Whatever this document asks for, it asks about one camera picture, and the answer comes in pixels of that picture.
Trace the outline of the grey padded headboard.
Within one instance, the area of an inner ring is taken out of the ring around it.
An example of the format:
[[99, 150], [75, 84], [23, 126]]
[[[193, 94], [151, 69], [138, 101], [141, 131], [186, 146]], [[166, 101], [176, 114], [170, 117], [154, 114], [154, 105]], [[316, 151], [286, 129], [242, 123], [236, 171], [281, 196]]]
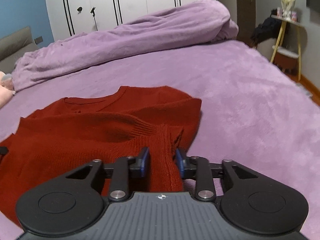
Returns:
[[5, 74], [12, 73], [16, 61], [25, 53], [39, 49], [29, 26], [1, 38], [0, 42], [0, 69]]

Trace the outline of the flower bouquet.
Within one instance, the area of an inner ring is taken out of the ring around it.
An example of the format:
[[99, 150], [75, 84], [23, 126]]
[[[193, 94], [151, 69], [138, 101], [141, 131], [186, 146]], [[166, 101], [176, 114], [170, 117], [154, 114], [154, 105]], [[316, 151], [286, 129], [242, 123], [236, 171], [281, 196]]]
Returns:
[[297, 22], [297, 13], [294, 11], [296, 0], [280, 0], [281, 13], [279, 16], [285, 20]]

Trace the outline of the wooden side table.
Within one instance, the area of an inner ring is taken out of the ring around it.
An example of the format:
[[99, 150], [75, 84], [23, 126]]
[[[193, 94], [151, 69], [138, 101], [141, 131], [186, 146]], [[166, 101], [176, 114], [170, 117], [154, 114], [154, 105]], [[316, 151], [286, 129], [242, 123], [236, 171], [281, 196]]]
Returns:
[[270, 62], [273, 64], [274, 57], [275, 57], [277, 49], [279, 47], [283, 47], [287, 50], [290, 50], [294, 53], [297, 53], [299, 56], [297, 70], [291, 71], [291, 72], [286, 70], [285, 72], [295, 74], [296, 80], [300, 81], [301, 77], [302, 77], [302, 38], [301, 38], [301, 33], [305, 28], [299, 22], [292, 22], [289, 20], [285, 20], [284, 18], [281, 18], [280, 16], [277, 16], [277, 15], [272, 15], [271, 17], [281, 20], [281, 28], [280, 28], [276, 43], [272, 47], [273, 53], [272, 53]]

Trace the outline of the purple fleece bed sheet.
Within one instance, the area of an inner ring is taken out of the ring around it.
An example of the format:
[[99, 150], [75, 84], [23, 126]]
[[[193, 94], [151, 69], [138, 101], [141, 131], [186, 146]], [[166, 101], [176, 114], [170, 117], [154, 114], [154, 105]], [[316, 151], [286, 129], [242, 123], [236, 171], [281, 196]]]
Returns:
[[60, 98], [99, 98], [120, 86], [170, 86], [200, 98], [189, 153], [216, 163], [232, 159], [297, 189], [309, 203], [302, 233], [319, 239], [319, 107], [242, 42], [137, 55], [27, 88], [1, 109], [1, 139], [21, 117]]

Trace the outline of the orange footstool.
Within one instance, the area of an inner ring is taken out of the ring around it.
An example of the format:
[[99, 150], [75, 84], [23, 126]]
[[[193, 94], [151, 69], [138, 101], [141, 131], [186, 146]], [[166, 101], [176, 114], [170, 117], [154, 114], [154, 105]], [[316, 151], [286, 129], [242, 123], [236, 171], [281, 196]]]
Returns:
[[297, 53], [294, 53], [283, 47], [279, 47], [274, 57], [273, 64], [281, 68], [283, 72], [285, 72], [286, 70], [291, 72], [297, 70], [298, 59], [299, 56]]

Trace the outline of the rolled purple duvet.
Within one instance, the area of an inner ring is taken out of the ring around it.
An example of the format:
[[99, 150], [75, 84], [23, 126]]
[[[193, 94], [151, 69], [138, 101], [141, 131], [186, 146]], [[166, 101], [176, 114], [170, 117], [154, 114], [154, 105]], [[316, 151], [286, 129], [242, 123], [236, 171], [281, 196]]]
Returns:
[[15, 63], [17, 92], [82, 69], [154, 51], [235, 39], [238, 25], [217, 0], [165, 9], [112, 30], [80, 33], [25, 53]]

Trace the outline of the dark red knit cardigan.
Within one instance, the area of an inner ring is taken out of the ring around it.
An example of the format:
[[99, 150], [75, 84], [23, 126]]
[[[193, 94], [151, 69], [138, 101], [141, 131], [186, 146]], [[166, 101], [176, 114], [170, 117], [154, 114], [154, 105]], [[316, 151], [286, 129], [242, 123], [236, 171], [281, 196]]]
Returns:
[[173, 161], [187, 150], [200, 122], [202, 101], [174, 88], [122, 86], [112, 95], [62, 98], [20, 120], [1, 142], [1, 212], [16, 222], [15, 205], [29, 189], [93, 159], [112, 163], [150, 149], [152, 192], [182, 191]]

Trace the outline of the black clothes pile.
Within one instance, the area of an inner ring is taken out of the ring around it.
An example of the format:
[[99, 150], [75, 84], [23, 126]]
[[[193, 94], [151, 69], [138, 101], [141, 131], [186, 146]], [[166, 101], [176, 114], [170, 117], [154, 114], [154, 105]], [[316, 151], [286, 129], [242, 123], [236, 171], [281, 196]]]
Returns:
[[281, 28], [281, 20], [268, 17], [263, 23], [259, 24], [251, 35], [252, 45], [256, 47], [261, 42], [271, 38], [277, 38]]

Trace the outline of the pink plush toy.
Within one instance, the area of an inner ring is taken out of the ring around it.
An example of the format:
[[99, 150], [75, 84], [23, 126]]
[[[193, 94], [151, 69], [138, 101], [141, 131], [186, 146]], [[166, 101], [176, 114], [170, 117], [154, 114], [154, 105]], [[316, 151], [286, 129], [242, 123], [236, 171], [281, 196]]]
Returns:
[[12, 99], [16, 92], [14, 90], [11, 74], [1, 72], [0, 80], [0, 108], [2, 108]]

